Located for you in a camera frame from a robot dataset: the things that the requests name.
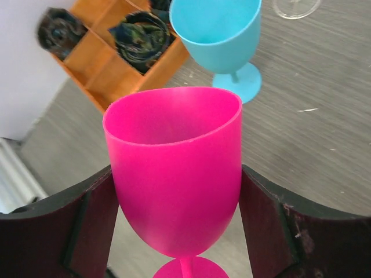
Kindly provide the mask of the pink plastic wine glass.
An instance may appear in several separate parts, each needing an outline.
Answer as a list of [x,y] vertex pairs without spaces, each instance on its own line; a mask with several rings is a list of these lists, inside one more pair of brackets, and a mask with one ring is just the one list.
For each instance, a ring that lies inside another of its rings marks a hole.
[[226,277],[201,254],[224,233],[242,179],[242,100],[215,87],[133,93],[105,111],[117,198],[136,234],[171,257],[156,277]]

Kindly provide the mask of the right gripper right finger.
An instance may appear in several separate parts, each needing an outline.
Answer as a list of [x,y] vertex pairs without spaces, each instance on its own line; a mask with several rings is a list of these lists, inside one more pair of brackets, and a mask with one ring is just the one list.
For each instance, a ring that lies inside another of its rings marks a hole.
[[370,277],[370,217],[316,203],[246,165],[239,209],[253,277]]

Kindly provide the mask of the clear wine glass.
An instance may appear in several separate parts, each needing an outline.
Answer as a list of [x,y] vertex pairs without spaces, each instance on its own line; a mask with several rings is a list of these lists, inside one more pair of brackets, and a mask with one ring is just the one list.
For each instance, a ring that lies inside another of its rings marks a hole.
[[321,2],[321,0],[273,0],[272,7],[279,17],[295,20],[312,14]]

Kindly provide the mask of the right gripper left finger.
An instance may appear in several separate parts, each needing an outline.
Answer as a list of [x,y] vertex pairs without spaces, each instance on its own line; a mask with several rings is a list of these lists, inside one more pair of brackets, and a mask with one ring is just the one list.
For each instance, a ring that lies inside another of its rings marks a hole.
[[1,277],[115,277],[108,266],[118,200],[107,166],[1,214]]

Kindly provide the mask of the wooden compartment tray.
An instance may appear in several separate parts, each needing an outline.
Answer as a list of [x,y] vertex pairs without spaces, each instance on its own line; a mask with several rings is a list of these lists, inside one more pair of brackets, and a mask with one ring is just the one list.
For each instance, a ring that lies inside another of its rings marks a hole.
[[108,28],[129,13],[149,9],[148,1],[75,1],[70,9],[88,31],[68,57],[57,62],[100,111],[127,94],[164,87],[190,56],[173,32],[174,40],[145,74],[119,57]]

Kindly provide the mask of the dark patterned rolled sock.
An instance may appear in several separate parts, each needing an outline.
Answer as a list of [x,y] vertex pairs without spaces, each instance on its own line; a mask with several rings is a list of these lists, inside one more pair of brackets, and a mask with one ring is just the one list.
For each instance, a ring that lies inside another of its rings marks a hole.
[[142,75],[158,61],[174,40],[168,25],[145,11],[127,14],[108,32],[119,56]]

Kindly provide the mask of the blue plastic wine glass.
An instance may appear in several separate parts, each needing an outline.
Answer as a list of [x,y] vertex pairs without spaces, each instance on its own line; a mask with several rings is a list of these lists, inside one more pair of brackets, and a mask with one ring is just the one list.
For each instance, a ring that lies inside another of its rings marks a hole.
[[191,57],[214,74],[212,85],[253,100],[262,85],[250,61],[260,41],[261,0],[175,0],[170,23]]

